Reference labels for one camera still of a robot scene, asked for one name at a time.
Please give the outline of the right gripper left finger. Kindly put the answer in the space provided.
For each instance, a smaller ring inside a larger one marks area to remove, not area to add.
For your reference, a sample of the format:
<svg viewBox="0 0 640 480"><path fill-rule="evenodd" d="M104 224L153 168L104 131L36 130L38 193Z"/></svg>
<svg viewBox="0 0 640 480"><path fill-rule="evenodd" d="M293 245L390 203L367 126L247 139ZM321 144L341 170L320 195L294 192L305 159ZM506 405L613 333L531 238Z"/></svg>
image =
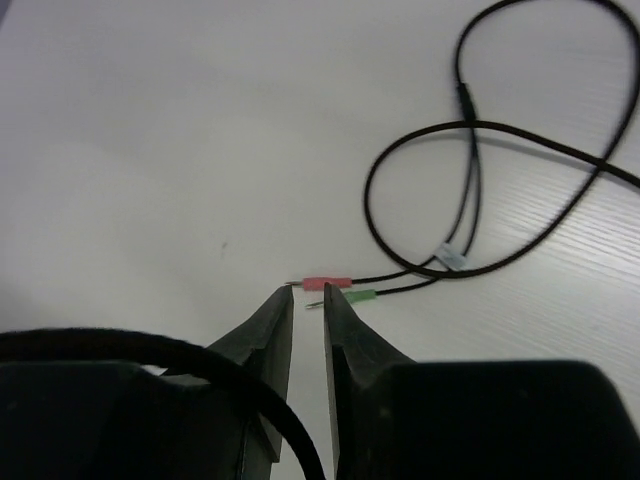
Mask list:
<svg viewBox="0 0 640 480"><path fill-rule="evenodd" d="M292 289L282 286L248 320L208 348L241 366L285 400L290 377L293 307ZM282 436L262 415L253 413L242 420L241 463L277 463L281 446Z"/></svg>

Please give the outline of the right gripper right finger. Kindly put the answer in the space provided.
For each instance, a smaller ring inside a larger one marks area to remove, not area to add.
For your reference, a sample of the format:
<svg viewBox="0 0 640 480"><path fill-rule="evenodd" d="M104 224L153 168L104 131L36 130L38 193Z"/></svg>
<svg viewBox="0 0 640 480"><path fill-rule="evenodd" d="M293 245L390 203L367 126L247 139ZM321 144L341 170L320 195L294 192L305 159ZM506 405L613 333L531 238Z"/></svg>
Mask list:
<svg viewBox="0 0 640 480"><path fill-rule="evenodd" d="M391 373L414 361L362 321L331 284L324 286L324 349L334 477L390 479Z"/></svg>

